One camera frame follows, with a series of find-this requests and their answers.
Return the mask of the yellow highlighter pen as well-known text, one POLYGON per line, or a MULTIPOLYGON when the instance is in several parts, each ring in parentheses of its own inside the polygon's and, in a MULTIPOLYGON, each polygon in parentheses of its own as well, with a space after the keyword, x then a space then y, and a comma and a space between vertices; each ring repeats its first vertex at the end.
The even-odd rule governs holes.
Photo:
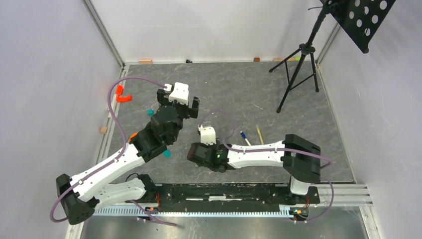
POLYGON ((264 140, 263 140, 262 133, 261 133, 261 130, 260 130, 259 125, 256 125, 256 130, 257 130, 257 134, 259 136, 260 143, 263 145, 264 144, 264 140))

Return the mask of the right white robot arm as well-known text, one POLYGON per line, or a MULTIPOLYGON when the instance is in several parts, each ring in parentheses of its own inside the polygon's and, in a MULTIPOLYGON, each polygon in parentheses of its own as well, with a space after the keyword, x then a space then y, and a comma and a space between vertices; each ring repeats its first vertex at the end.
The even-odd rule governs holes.
POLYGON ((187 159, 199 167, 220 173, 256 166, 284 168, 291 176, 287 195, 293 203, 302 202, 310 185, 321 181, 320 147, 295 134, 266 145, 193 143, 187 159))

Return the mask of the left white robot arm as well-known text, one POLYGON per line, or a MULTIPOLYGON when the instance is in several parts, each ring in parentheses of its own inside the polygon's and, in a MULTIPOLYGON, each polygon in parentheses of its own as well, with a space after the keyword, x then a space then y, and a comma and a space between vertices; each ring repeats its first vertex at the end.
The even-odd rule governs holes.
POLYGON ((189 101, 188 90, 157 91, 159 109, 141 131, 123 139, 123 147, 101 163, 79 174, 62 174, 55 180, 58 199, 50 212, 53 222, 55 208, 61 205, 70 225, 77 225, 95 211, 115 203, 141 199, 150 203, 156 189, 147 175, 126 183, 112 184, 123 173, 142 166, 159 155, 170 157, 168 146, 177 141, 183 120, 198 117, 200 99, 189 101))

